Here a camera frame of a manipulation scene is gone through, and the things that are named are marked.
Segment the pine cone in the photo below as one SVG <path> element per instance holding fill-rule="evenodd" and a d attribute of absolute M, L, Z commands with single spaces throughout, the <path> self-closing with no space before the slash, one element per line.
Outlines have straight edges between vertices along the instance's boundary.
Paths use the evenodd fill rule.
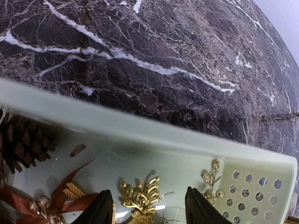
<path fill-rule="evenodd" d="M 15 169 L 22 171 L 19 162 L 29 168 L 30 165 L 36 167 L 35 159 L 45 161 L 51 158 L 47 152 L 55 150 L 54 138 L 46 134 L 36 121 L 2 110 L 0 117 L 0 180 L 4 178 L 3 160 L 15 174 Z"/>

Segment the gold wire ornament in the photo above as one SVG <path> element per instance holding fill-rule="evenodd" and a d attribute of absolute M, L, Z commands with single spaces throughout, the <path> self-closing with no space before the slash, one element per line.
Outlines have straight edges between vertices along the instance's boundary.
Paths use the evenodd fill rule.
<path fill-rule="evenodd" d="M 63 192 L 73 201 L 85 195 L 85 193 L 81 191 L 80 188 L 72 182 L 66 183 L 66 187 L 67 188 L 65 188 Z"/>
<path fill-rule="evenodd" d="M 210 189 L 207 189 L 203 196 L 211 203 L 211 205 L 216 205 L 217 198 L 224 197 L 224 190 L 218 189 L 216 190 L 215 195 L 213 194 L 215 184 L 220 180 L 221 176 L 216 178 L 217 172 L 219 170 L 220 162 L 219 160 L 213 160 L 212 162 L 212 172 L 209 174 L 208 172 L 204 172 L 202 174 L 202 179 L 209 185 Z"/>
<path fill-rule="evenodd" d="M 128 224 L 151 224 L 155 214 L 155 202 L 160 202 L 160 192 L 158 191 L 160 178 L 157 176 L 151 179 L 143 188 L 142 183 L 138 183 L 136 188 L 127 189 L 127 183 L 121 184 L 122 206 L 135 208 L 132 219 Z"/>

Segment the ribbon bow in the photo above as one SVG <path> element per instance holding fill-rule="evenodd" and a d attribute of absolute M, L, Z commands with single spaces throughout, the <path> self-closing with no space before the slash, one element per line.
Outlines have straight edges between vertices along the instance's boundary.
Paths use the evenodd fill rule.
<path fill-rule="evenodd" d="M 84 195 L 75 201 L 66 203 L 67 195 L 64 189 L 71 182 L 75 174 L 91 162 L 71 172 L 55 189 L 51 199 L 46 196 L 39 197 L 36 201 L 29 200 L 6 188 L 0 190 L 0 200 L 15 208 L 18 212 L 26 215 L 16 221 L 17 224 L 65 224 L 62 213 L 71 211 L 83 211 L 97 197 L 98 193 Z"/>

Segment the dark marble surface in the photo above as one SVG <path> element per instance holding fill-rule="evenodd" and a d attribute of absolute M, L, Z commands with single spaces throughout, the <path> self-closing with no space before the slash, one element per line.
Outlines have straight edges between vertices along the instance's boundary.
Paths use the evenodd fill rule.
<path fill-rule="evenodd" d="M 252 0 L 0 1 L 2 77 L 297 158 L 298 74 Z"/>

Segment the white wall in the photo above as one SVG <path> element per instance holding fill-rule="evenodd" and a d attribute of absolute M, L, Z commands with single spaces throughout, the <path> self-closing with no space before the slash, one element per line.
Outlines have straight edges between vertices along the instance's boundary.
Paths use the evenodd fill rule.
<path fill-rule="evenodd" d="M 281 35 L 299 65 L 299 0 L 253 0 Z"/>

